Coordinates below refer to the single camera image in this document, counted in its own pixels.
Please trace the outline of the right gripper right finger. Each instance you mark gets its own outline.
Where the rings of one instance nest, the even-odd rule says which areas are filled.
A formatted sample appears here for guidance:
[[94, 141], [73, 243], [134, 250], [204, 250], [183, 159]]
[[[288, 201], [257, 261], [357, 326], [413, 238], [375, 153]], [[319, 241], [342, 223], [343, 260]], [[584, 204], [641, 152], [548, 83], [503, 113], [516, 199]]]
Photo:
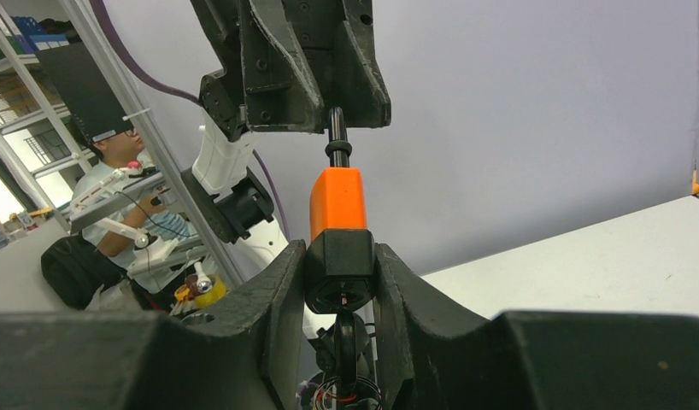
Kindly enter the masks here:
[[386, 409], [699, 409], [699, 318], [506, 311], [486, 319], [376, 248]]

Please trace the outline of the orange black padlock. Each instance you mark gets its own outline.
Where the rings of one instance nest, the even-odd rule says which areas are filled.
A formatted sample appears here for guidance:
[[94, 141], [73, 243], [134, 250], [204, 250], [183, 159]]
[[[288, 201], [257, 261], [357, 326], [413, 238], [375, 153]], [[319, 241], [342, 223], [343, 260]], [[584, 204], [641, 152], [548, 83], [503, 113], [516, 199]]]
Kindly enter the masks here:
[[305, 302], [318, 314], [354, 312], [376, 294], [375, 242], [367, 228], [361, 171], [350, 165], [351, 154], [344, 112], [331, 108], [329, 167], [310, 193], [304, 266]]

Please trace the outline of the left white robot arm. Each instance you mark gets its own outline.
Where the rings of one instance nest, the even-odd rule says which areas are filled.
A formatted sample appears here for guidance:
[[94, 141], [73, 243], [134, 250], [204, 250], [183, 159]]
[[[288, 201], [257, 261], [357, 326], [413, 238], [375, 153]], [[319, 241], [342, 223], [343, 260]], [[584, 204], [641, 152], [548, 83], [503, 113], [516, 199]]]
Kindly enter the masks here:
[[183, 175], [214, 234], [245, 243], [270, 227], [274, 202], [249, 169], [262, 132], [327, 133], [328, 168], [310, 199], [309, 262], [331, 275], [375, 262], [351, 128], [391, 123], [369, 1], [195, 1], [220, 69], [203, 76], [199, 155]]

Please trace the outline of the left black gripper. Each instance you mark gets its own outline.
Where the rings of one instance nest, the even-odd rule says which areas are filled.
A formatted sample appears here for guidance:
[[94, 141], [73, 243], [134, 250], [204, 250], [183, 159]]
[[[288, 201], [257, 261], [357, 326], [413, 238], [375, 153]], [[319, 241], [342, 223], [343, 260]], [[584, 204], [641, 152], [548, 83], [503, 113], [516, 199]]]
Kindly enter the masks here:
[[302, 48], [332, 47], [330, 105], [343, 110], [348, 127], [391, 123], [371, 1], [192, 1], [191, 6], [225, 72], [238, 74], [242, 56], [251, 131], [324, 131], [325, 104]]

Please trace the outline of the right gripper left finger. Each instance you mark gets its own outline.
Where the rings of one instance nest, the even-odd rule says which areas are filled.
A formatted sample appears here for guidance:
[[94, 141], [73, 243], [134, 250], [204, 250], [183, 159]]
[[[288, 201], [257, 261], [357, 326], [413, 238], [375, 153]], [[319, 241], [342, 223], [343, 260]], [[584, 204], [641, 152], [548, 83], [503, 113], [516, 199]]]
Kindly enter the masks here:
[[291, 409], [306, 245], [185, 319], [0, 313], [0, 409]]

